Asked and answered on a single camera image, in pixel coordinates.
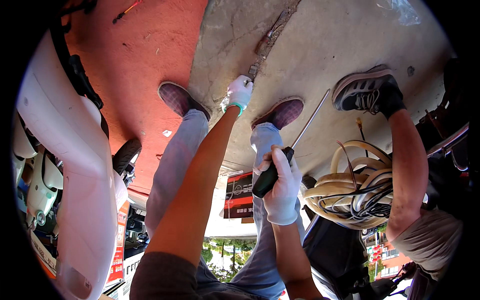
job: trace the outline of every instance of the purple plaid shoe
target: purple plaid shoe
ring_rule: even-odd
[[[258,124],[272,123],[278,130],[292,123],[303,110],[303,99],[298,96],[287,97],[273,105],[264,115],[252,122],[252,130]]]
[[[164,81],[158,87],[158,96],[171,110],[182,118],[190,109],[194,108],[203,112],[207,121],[210,121],[208,111],[200,103],[195,101],[181,85],[172,81]]]

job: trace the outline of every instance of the red sign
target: red sign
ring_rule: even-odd
[[[112,266],[110,267],[110,275],[108,276],[107,284],[120,282],[123,279],[123,246],[125,244],[125,228],[127,225],[127,215],[130,203],[125,201],[121,206],[118,214],[118,232],[117,232],[117,249],[113,256]]]
[[[230,177],[223,207],[223,218],[253,217],[252,172]]]

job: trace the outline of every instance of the jeans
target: jeans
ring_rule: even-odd
[[[145,226],[152,236],[168,205],[175,197],[187,168],[198,146],[208,133],[207,119],[201,111],[191,109],[183,117],[177,133],[168,143],[158,169],[154,175],[152,191],[147,201]],[[262,156],[270,151],[273,144],[283,145],[278,129],[271,123],[255,127],[250,138],[256,157],[254,167],[262,162]],[[258,175],[253,174],[253,183]],[[298,213],[297,226],[300,241],[305,236],[300,217],[300,202],[297,199],[295,210]],[[257,244],[242,269],[229,283],[221,283],[210,272],[203,257],[197,268],[197,293],[203,295],[227,289],[246,292],[266,299],[277,300],[285,285],[276,268],[276,247],[272,224],[267,221],[263,200],[253,197],[253,219],[257,227]]]

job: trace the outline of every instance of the white glove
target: white glove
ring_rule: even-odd
[[[289,225],[298,217],[295,202],[300,189],[301,173],[293,157],[288,164],[287,157],[282,152],[283,147],[272,145],[271,149],[272,152],[266,153],[262,163],[253,171],[260,175],[268,169],[273,160],[278,172],[278,180],[273,189],[264,196],[267,220],[277,225]]]
[[[227,87],[227,96],[220,103],[222,111],[225,113],[227,108],[236,105],[240,108],[240,114],[247,108],[252,97],[253,82],[245,75],[240,75],[232,81]]]

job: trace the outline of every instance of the wire bundle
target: wire bundle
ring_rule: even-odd
[[[379,158],[358,157],[338,173],[340,156],[347,147],[362,148]],[[356,167],[364,165],[359,174]],[[382,224],[390,215],[393,199],[392,159],[383,150],[365,141],[348,141],[335,151],[331,174],[322,176],[304,198],[316,214],[347,228],[362,230]]]

